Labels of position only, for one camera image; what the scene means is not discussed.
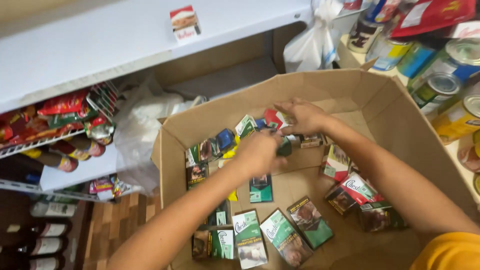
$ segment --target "yellow shirt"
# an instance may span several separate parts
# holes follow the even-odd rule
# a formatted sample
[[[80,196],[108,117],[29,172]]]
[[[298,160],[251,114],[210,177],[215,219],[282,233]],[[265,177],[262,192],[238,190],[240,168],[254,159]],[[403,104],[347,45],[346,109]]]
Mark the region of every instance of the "yellow shirt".
[[[434,238],[410,270],[480,270],[480,235],[445,233]]]

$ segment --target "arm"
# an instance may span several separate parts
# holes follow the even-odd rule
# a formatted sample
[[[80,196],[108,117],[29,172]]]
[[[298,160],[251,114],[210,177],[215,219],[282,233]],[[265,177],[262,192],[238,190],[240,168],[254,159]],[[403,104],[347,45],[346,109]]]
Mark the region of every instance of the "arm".
[[[231,162],[166,207],[128,239],[113,254],[108,269],[157,270],[167,267],[205,217],[233,189],[286,162],[285,158],[276,157],[281,141],[280,136],[268,132],[254,133],[242,141]]]
[[[284,135],[320,132],[332,138],[417,232],[480,234],[478,226],[434,184],[341,120],[298,98],[276,107],[297,120],[281,130]]]

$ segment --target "forearm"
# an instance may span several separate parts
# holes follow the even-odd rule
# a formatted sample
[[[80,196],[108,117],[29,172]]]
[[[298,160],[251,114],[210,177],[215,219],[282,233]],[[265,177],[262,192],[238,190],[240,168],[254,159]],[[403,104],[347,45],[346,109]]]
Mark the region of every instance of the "forearm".
[[[422,233],[480,233],[478,226],[435,185],[397,157],[340,120],[325,133],[338,144],[395,207]]]
[[[227,164],[153,217],[115,252],[108,269],[166,267],[202,221],[236,188],[235,183],[248,178],[233,165]]]

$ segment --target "hand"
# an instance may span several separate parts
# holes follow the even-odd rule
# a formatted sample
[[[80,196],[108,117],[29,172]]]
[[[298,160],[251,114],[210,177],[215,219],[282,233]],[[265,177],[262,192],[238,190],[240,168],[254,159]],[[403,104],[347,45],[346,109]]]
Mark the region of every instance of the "hand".
[[[327,122],[329,122],[328,120],[331,119],[331,116],[322,108],[300,98],[277,102],[274,106],[277,110],[295,118],[293,125],[286,126],[280,130],[282,135],[313,135],[315,133],[322,133],[326,128]]]
[[[237,169],[246,173],[248,179],[270,173],[272,169],[286,164],[285,157],[277,157],[276,150],[282,143],[280,135],[271,130],[254,132],[243,139],[232,162]]]

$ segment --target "wooden floor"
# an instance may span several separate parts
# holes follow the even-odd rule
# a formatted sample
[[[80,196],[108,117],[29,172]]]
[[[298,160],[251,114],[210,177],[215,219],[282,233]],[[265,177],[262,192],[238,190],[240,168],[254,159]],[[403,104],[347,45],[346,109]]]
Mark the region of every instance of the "wooden floor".
[[[108,259],[135,231],[160,211],[160,197],[138,193],[121,198],[118,204],[95,203],[84,270],[104,270]]]

